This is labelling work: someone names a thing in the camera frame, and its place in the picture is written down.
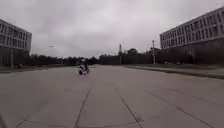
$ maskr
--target lamp post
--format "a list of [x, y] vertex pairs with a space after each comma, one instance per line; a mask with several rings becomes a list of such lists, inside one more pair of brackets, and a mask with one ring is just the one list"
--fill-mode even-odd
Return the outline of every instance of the lamp post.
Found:
[[155, 56], [155, 40], [152, 41], [152, 56], [153, 56], [153, 64], [156, 64], [156, 56]]
[[12, 47], [11, 47], [11, 69], [13, 70], [13, 66], [14, 66], [14, 56], [13, 56], [13, 43], [12, 43]]

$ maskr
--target overcast sky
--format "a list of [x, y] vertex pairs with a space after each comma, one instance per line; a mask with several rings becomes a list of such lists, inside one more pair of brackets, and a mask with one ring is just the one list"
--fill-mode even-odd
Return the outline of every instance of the overcast sky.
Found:
[[0, 17], [33, 34], [31, 53], [99, 56], [150, 49], [159, 34], [223, 0], [1, 0]]

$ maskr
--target window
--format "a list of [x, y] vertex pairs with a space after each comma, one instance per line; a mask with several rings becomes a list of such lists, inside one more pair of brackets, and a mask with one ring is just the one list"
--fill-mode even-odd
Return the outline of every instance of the window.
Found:
[[7, 37], [7, 45], [9, 45], [10, 39], [9, 37]]
[[189, 35], [187, 35], [187, 43], [189, 42]]
[[191, 42], [191, 34], [189, 34], [189, 42]]
[[202, 20], [199, 21], [200, 28], [203, 28]]
[[222, 20], [224, 20], [224, 11], [222, 11]]
[[4, 32], [4, 28], [5, 28], [5, 26], [2, 24], [1, 33]]
[[212, 15], [212, 24], [217, 24], [215, 15]]
[[222, 19], [221, 19], [219, 13], [217, 13], [217, 18], [218, 18], [218, 21], [219, 21], [219, 22], [222, 22]]
[[198, 31], [198, 40], [201, 40], [201, 31]]
[[195, 34], [192, 33], [192, 42], [194, 42], [194, 41], [195, 41]]
[[221, 33], [224, 34], [224, 28], [223, 28], [223, 25], [220, 25], [220, 30], [221, 30]]
[[0, 44], [4, 44], [5, 43], [5, 36], [0, 35]]
[[206, 19], [205, 18], [203, 19], [203, 23], [204, 23], [204, 26], [206, 27], [207, 23], [206, 23]]
[[183, 36], [183, 44], [185, 44], [185, 36]]
[[211, 19], [210, 19], [211, 17], [207, 17], [207, 25], [209, 26], [209, 25], [211, 25]]
[[205, 33], [204, 30], [201, 31], [201, 38], [204, 39], [205, 38]]
[[198, 32], [195, 33], [195, 40], [198, 40]]
[[218, 36], [218, 35], [219, 35], [218, 27], [215, 26], [215, 27], [213, 27], [212, 29], [213, 29], [214, 36]]
[[27, 42], [25, 42], [25, 48], [27, 48]]
[[16, 47], [16, 45], [17, 45], [16, 43], [17, 43], [16, 39], [13, 39], [13, 46]]
[[208, 38], [208, 29], [205, 29], [206, 38]]
[[213, 36], [212, 28], [209, 28], [209, 36], [210, 36], [210, 37]]
[[198, 21], [195, 21], [194, 22], [194, 28], [195, 28], [195, 30], [198, 30], [199, 29], [199, 23], [198, 23]]
[[191, 24], [191, 31], [194, 31], [193, 24]]

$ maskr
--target rider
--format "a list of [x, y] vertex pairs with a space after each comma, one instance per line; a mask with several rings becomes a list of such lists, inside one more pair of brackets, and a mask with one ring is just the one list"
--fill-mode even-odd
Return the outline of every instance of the rider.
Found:
[[83, 64], [84, 67], [85, 67], [85, 70], [86, 70], [87, 72], [89, 72], [89, 67], [88, 67], [87, 60], [86, 60], [86, 59], [82, 59], [82, 60], [81, 60], [81, 64]]

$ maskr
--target paved ground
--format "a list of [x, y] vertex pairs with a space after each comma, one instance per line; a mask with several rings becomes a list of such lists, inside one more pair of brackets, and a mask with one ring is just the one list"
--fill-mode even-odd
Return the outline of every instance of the paved ground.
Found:
[[224, 80], [102, 66], [3, 74], [0, 110], [12, 128], [223, 128]]

